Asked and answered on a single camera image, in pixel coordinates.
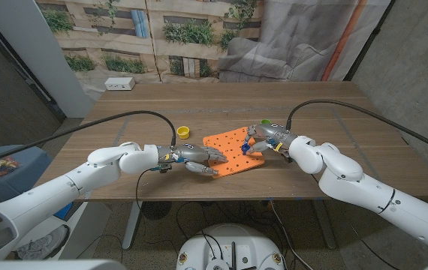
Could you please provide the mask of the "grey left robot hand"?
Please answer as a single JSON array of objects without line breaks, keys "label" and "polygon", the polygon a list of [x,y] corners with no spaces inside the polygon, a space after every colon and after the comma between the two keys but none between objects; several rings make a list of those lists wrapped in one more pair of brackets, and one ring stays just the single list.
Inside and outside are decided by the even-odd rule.
[{"label": "grey left robot hand", "polygon": [[183,144],[177,146],[159,145],[158,164],[170,166],[172,163],[183,163],[193,173],[216,176],[219,172],[204,163],[206,161],[228,162],[228,159],[217,148]]}]

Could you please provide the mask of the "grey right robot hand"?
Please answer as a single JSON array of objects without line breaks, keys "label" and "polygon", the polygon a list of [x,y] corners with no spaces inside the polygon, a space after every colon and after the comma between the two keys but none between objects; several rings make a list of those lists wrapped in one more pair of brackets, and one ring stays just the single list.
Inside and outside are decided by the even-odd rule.
[{"label": "grey right robot hand", "polygon": [[[249,140],[257,136],[262,141],[249,145]],[[280,124],[254,124],[246,129],[246,138],[241,150],[244,155],[250,155],[254,152],[263,152],[267,149],[272,149],[275,152],[289,158],[288,153],[291,143],[297,138],[297,135],[291,133]]]}]

